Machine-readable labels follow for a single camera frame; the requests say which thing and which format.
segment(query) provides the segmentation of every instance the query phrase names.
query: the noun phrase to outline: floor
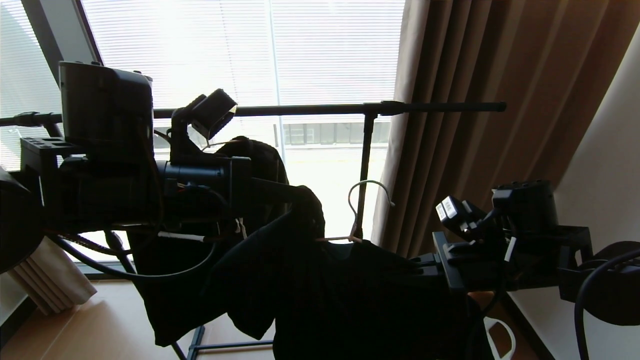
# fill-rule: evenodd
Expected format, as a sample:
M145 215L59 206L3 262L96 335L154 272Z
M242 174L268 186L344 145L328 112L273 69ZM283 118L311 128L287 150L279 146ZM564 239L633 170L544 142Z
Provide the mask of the floor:
M97 282L98 293L82 306L57 316L43 316L36 312L4 346L0 352L2 360L22 359L91 359L91 360L176 360L173 350L154 345L154 335L147 321L145 308L136 289L125 281ZM482 305L491 299L491 293L475 293L473 296ZM491 313L508 324L516 333L516 356L514 360L535 360L537 357L503 309ZM265 340L273 338L272 327ZM179 341L186 353L193 332ZM501 354L510 344L506 332L492 331ZM233 326L231 320L222 316L206 325L202 343L227 343L251 341ZM270 347L241 350L207 350L198 360L268 360L273 359Z

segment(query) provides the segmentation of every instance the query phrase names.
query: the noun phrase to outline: curtain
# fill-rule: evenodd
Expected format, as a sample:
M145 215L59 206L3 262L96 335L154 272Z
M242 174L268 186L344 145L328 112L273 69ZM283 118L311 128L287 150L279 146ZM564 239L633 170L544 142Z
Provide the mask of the curtain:
M373 242L402 256L430 252L446 196L488 211L495 185L557 185L639 20L636 0L407 0L396 100L508 108L396 116L382 176L396 206L379 193Z
M45 315L84 304L97 292L76 264L48 238L7 273Z

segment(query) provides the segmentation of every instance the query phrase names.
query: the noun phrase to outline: brown curtain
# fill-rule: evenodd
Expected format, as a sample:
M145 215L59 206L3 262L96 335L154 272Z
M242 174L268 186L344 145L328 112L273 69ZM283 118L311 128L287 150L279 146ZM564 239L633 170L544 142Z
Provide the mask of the brown curtain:
M640 1L407 0L396 77L404 102L506 101L504 113L393 119L372 240L433 250L447 195L491 208L491 187L557 184L638 27Z

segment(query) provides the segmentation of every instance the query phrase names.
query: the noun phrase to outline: black clothing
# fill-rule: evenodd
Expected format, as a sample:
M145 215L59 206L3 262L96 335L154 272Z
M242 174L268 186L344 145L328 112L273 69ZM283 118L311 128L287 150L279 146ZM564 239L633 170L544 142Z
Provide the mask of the black clothing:
M231 156L244 156L252 160L252 176L265 180L288 184L287 174L278 151L272 146L238 136L216 153ZM254 205L244 216L246 232L251 234L283 215L286 205ZM233 226L234 220L220 222L223 231ZM199 235L218 235L216 224L191 225L188 233ZM131 247L136 250L147 240L146 234L129 232L127 237ZM233 234L216 244L215 253L201 271L174 281L160 283L136 283L145 302L147 316L156 334L156 345L167 346L194 328L210 322L220 314L212 313L207 299L201 298L200 291L206 281L209 270L226 252L242 241L242 234ZM136 270L145 275L161 275L179 272L199 264L211 251L211 244L197 241L156 238L143 250L134 254Z
M414 263L368 241L314 241L323 229L309 191L213 266L203 290L211 313L255 339L275 319L277 360L463 359L473 300L399 284ZM474 353L490 359L484 329Z

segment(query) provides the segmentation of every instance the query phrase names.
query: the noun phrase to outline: clothes hanger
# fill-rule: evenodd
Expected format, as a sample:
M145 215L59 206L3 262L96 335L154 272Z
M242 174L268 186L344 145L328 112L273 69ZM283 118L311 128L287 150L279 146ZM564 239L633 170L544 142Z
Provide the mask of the clothes hanger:
M387 196L387 201L389 202L389 206L395 206L395 204L391 201L391 196L389 195L389 190L387 189L387 187L382 184L379 181L375 181L375 180L362 180L359 181L357 183L355 183L355 185L353 185L351 187L351 189L349 189L349 195L347 197L347 201L349 202L349 207L351 208L351 210L353 211L353 215L354 215L354 220L353 220L353 226L351 227L351 233L348 236L338 236L336 238L319 238L316 239L316 241L332 241L332 240L349 240L351 242L357 242L357 243L362 243L362 239L361 238L357 238L355 236L356 230L357 230L357 226L356 226L356 222L358 221L358 212L356 211L356 209L353 207L353 204L351 203L351 193L353 192L353 189L361 186L362 184L365 183L374 183L378 186L380 186L382 188L382 190L385 191L385 195Z

